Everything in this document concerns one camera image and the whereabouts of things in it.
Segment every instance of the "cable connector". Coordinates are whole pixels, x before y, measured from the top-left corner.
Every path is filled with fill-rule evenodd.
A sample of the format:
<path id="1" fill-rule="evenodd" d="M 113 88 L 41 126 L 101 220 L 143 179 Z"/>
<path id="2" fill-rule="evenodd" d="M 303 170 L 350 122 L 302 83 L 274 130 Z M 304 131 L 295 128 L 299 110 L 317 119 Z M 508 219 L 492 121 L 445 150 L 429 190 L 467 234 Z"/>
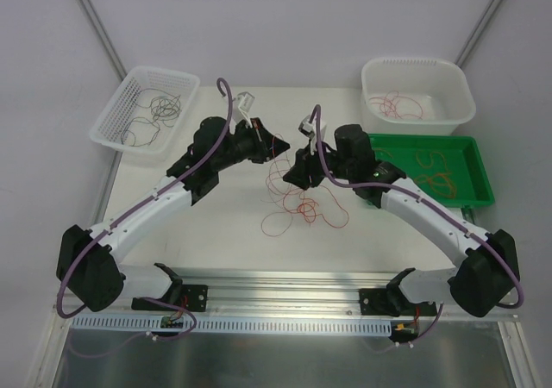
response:
<path id="1" fill-rule="evenodd" d="M 316 118 L 312 115 L 307 115 L 299 124 L 299 132 L 309 138 L 310 155 L 314 155 L 317 151 L 317 123 Z M 321 141 L 324 141 L 326 135 L 326 122 L 320 121 L 320 136 Z"/>
<path id="2" fill-rule="evenodd" d="M 253 105 L 255 97 L 249 92 L 239 93 L 232 101 L 232 119 L 235 123 L 246 121 L 248 127 L 252 127 L 251 119 L 249 118 L 249 110 Z"/>

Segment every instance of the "orange wire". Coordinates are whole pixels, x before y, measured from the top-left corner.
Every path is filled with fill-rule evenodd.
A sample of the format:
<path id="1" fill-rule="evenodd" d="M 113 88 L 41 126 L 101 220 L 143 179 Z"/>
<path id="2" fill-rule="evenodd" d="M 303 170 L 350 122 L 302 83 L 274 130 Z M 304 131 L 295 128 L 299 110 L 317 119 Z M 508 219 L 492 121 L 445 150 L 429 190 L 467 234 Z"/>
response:
<path id="1" fill-rule="evenodd" d="M 455 185 L 454 181 L 452 179 L 450 179 L 450 177 L 449 177 L 449 176 L 452 176 L 453 173 L 449 170 L 449 166 L 447 164 L 447 159 L 445 158 L 445 156 L 442 153 L 438 152 L 438 151 L 431 151 L 430 152 L 430 163 L 429 164 L 424 164 L 422 162 L 422 159 L 420 158 L 420 153 L 422 153 L 422 152 L 423 151 L 417 151 L 416 152 L 416 161 L 423 169 L 426 169 L 426 170 L 431 169 L 436 163 L 434 155 L 438 155 L 438 156 L 441 157 L 442 162 L 445 166 L 445 172 L 436 172 L 435 174 L 433 174 L 431 176 L 427 175 L 427 174 L 420 174 L 416 178 L 414 178 L 414 182 L 416 184 L 428 183 L 431 190 L 433 192 L 435 192 L 435 194 L 438 194 L 442 197 L 446 197 L 446 198 L 449 198 L 449 199 L 455 199 L 456 194 L 458 193 L 458 189 L 456 188 L 456 185 Z M 437 189 L 436 187 L 446 187 L 448 189 L 448 192 L 443 192 L 443 191 Z"/>
<path id="2" fill-rule="evenodd" d="M 273 158 L 275 158 L 274 140 L 276 138 L 276 135 L 273 138 L 273 147 L 271 148 L 273 150 Z M 280 164 L 286 163 L 288 167 L 286 169 L 282 169 L 278 166 L 278 163 Z M 320 186 L 331 195 L 334 202 L 337 204 L 337 207 L 339 207 L 339 209 L 343 211 L 347 217 L 347 221 L 341 226 L 332 224 L 326 219 L 323 212 L 317 211 L 317 208 L 320 207 L 320 204 L 315 199 L 307 197 L 305 195 L 304 190 L 297 187 L 293 187 L 291 184 L 288 184 L 287 188 L 284 191 L 282 191 L 274 184 L 274 181 L 282 179 L 284 177 L 284 174 L 288 172 L 291 167 L 292 167 L 291 162 L 287 156 L 287 153 L 285 153 L 284 159 L 274 160 L 273 163 L 268 168 L 268 176 L 265 180 L 265 184 L 267 185 L 268 195 L 270 196 L 271 200 L 266 203 L 274 203 L 279 208 L 281 208 L 282 211 L 274 211 L 273 213 L 268 214 L 267 216 L 265 216 L 265 218 L 262 219 L 262 221 L 260 222 L 260 228 L 262 232 L 269 237 L 278 237 L 284 234 L 292 226 L 293 216 L 297 214 L 300 214 L 309 225 L 311 225 L 318 217 L 321 217 L 326 222 L 326 224 L 328 224 L 332 228 L 344 228 L 348 224 L 349 213 L 339 204 L 336 196 L 327 187 L 323 185 Z M 300 200 L 299 205 L 294 206 L 289 204 L 289 198 L 293 196 L 298 197 L 298 199 Z M 269 217 L 277 214 L 290 215 L 290 222 L 284 228 L 284 230 L 278 233 L 277 235 L 268 234 L 264 228 L 265 221 Z"/>

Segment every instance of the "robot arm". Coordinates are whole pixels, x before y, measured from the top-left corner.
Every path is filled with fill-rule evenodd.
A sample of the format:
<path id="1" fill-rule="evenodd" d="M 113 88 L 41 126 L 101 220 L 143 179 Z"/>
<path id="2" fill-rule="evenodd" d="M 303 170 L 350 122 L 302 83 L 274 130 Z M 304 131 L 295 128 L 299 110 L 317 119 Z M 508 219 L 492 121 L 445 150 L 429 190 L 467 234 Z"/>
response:
<path id="1" fill-rule="evenodd" d="M 62 281 L 75 259 L 95 241 L 76 265 L 67 285 L 85 307 L 100 311 L 119 297 L 151 297 L 166 304 L 179 304 L 182 282 L 168 267 L 125 266 L 122 262 L 153 228 L 177 211 L 189 209 L 213 190 L 220 171 L 244 160 L 262 164 L 290 148 L 270 134 L 259 118 L 248 117 L 252 102 L 253 97 L 247 93 L 236 97 L 232 114 L 237 121 L 235 132 L 226 133 L 214 153 L 193 173 L 183 177 L 216 145 L 227 128 L 225 119 L 203 120 L 186 153 L 137 203 L 88 230 L 75 225 L 64 233 L 56 270 Z"/>
<path id="2" fill-rule="evenodd" d="M 323 134 L 323 122 L 315 114 L 307 116 L 299 130 L 310 143 L 299 149 L 295 164 L 284 181 L 304 190 L 320 185 L 326 177 L 317 151 L 322 146 L 327 169 L 333 178 L 345 179 L 348 187 L 379 209 L 392 212 L 438 246 L 455 268 L 424 272 L 406 269 L 391 280 L 377 297 L 370 297 L 370 307 L 380 314 L 399 316 L 422 302 L 457 303 L 466 312 L 485 316 L 512 289 L 513 283 L 504 267 L 490 254 L 477 237 L 506 263 L 519 280 L 518 259 L 513 238 L 499 230 L 489 234 L 429 197 L 390 162 L 377 160 L 370 139 L 360 125 L 345 125 L 335 131 L 336 150 L 317 134 Z"/>

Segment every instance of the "white basket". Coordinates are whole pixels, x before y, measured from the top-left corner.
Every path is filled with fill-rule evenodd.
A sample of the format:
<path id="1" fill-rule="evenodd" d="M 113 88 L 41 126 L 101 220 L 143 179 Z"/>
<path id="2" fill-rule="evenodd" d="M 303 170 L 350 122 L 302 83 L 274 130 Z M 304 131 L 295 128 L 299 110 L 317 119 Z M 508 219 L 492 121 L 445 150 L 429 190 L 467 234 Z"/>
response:
<path id="1" fill-rule="evenodd" d="M 372 59 L 362 68 L 366 132 L 450 135 L 475 115 L 464 72 L 441 59 Z"/>
<path id="2" fill-rule="evenodd" d="M 90 137 L 94 142 L 117 151 L 163 157 L 181 127 L 198 87 L 199 78 L 189 73 L 137 66 L 111 97 L 90 130 Z M 173 115 L 175 119 L 154 119 L 148 105 L 157 104 L 154 99 L 159 96 L 171 102 L 174 100 L 179 106 L 179 114 Z"/>

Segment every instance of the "metal panel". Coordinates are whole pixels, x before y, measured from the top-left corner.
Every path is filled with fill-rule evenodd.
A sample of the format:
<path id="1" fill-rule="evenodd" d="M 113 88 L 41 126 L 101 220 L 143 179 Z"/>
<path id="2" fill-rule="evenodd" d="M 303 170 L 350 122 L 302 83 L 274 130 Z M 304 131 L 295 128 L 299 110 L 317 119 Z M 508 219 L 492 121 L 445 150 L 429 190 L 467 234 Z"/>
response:
<path id="1" fill-rule="evenodd" d="M 72 346 L 98 354 L 127 332 L 72 331 Z M 56 388 L 111 387 L 513 387 L 498 326 L 440 323 L 435 333 L 386 354 L 385 338 L 191 333 L 176 342 L 138 338 L 116 354 L 62 360 Z"/>

